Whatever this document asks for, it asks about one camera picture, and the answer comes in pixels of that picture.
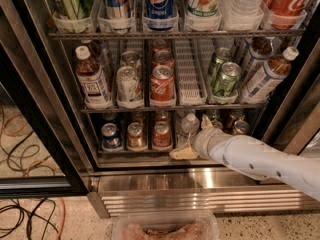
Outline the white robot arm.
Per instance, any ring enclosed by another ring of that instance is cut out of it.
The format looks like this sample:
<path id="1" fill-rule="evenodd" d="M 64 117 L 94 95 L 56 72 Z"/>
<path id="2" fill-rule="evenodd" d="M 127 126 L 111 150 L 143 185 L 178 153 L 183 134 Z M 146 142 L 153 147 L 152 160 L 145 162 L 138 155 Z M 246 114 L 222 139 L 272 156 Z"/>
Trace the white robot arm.
<path id="1" fill-rule="evenodd" d="M 254 180 L 279 180 L 320 201 L 320 160 L 281 152 L 247 135 L 230 135 L 204 115 L 193 142 L 172 150 L 175 160 L 197 157 L 223 164 Z"/>

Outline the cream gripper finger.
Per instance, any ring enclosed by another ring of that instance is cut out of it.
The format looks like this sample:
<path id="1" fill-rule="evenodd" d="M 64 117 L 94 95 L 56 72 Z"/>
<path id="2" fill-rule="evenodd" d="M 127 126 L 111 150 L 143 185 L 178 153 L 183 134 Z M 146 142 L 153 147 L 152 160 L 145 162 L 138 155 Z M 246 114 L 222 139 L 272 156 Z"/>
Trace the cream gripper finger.
<path id="1" fill-rule="evenodd" d="M 197 152 L 189 143 L 185 143 L 181 147 L 170 151 L 169 155 L 175 160 L 192 160 L 198 157 Z"/>
<path id="2" fill-rule="evenodd" d="M 204 130 L 206 128 L 212 128 L 213 124 L 209 117 L 206 114 L 202 115 L 202 120 L 201 120 L 201 129 Z"/>

